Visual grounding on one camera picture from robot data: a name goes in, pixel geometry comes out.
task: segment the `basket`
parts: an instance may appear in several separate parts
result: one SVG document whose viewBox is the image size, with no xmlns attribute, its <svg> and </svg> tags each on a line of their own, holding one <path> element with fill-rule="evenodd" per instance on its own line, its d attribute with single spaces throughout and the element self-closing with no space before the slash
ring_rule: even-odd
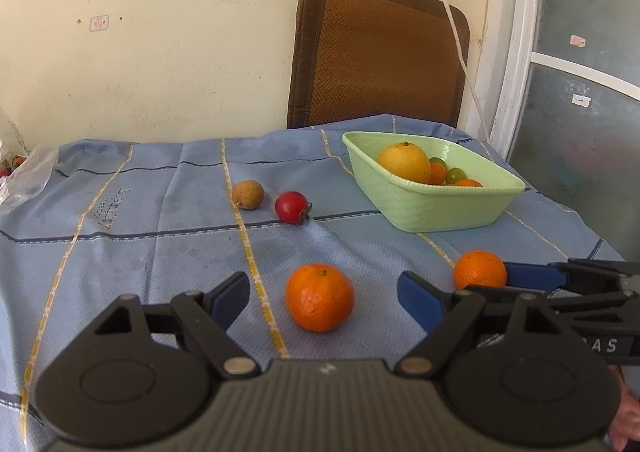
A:
<svg viewBox="0 0 640 452">
<path fill-rule="evenodd" d="M 433 137 L 351 131 L 343 134 L 357 184 L 395 227 L 406 232 L 433 232 L 481 227 L 493 223 L 524 191 L 524 182 L 488 159 L 453 142 Z M 459 167 L 483 187 L 424 185 L 391 174 L 375 159 L 394 143 L 418 145 L 430 158 Z"/>
</svg>

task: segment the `beige wall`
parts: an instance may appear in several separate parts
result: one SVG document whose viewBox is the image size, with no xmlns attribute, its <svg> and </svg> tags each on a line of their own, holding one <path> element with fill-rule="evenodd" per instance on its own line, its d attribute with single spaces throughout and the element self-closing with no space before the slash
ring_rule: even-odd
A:
<svg viewBox="0 0 640 452">
<path fill-rule="evenodd" d="M 469 21 L 475 74 L 486 0 L 450 2 Z M 0 0 L 0 106 L 28 144 L 283 128 L 296 4 Z M 89 32 L 90 18 L 102 14 L 108 30 Z"/>
</svg>

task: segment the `clear plastic bag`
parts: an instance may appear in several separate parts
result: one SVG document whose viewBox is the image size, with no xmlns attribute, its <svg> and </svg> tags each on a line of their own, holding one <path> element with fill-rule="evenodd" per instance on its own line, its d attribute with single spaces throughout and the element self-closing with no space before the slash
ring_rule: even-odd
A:
<svg viewBox="0 0 640 452">
<path fill-rule="evenodd" d="M 16 166 L 16 156 L 27 158 Z M 12 171 L 0 175 L 0 216 L 41 193 L 57 162 L 57 148 L 38 145 L 29 152 L 20 131 L 0 108 L 0 171 Z"/>
</svg>

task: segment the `power cord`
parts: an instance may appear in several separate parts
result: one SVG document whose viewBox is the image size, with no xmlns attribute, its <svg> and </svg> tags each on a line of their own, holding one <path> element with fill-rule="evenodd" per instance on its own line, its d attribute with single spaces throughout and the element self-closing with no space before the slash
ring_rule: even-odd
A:
<svg viewBox="0 0 640 452">
<path fill-rule="evenodd" d="M 478 115 L 480 116 L 480 124 L 482 125 L 482 130 L 484 131 L 484 140 L 489 141 L 489 129 L 486 127 L 486 123 L 484 122 L 484 115 L 482 114 L 482 109 L 480 108 L 480 101 L 478 100 L 478 96 L 476 95 L 476 90 L 474 85 L 471 83 L 471 78 L 469 77 L 469 71 L 465 64 L 465 58 L 462 55 L 462 46 L 460 44 L 460 38 L 458 37 L 458 30 L 456 29 L 456 23 L 453 20 L 453 15 L 451 13 L 451 7 L 449 6 L 449 1 L 442 0 L 442 4 L 444 4 L 445 12 L 447 13 L 447 17 L 449 19 L 449 24 L 451 25 L 451 31 L 453 32 L 453 38 L 456 41 L 456 49 L 458 51 L 458 60 L 460 61 L 460 66 L 462 67 L 462 71 L 465 73 L 465 83 L 471 92 L 471 96 L 473 97 L 474 104 L 476 105 L 476 109 L 478 110 Z"/>
</svg>

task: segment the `blue tablecloth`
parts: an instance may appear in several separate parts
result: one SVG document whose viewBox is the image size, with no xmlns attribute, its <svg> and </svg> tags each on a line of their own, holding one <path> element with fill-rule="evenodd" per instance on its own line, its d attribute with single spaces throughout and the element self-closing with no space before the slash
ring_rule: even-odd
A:
<svg viewBox="0 0 640 452">
<path fill-rule="evenodd" d="M 477 248 L 526 263 L 619 258 L 577 213 L 532 188 L 488 227 L 399 231 L 351 175 L 341 138 L 354 130 L 442 137 L 514 172 L 461 131 L 392 115 L 252 139 L 62 147 L 45 190 L 0 219 L 0 450 L 46 443 L 33 400 L 38 374 L 121 293 L 167 302 L 246 270 L 257 288 L 229 333 L 261 365 L 275 356 L 382 356 L 393 365 L 424 336 L 396 299 L 402 270 L 452 289 L 452 264 Z M 261 208 L 238 214 L 230 186 L 249 178 L 267 197 Z M 305 225 L 277 220 L 273 201 L 285 190 L 313 203 Z M 354 312 L 329 334 L 300 329 L 284 305 L 287 278 L 309 262 L 331 263 L 354 284 Z"/>
</svg>

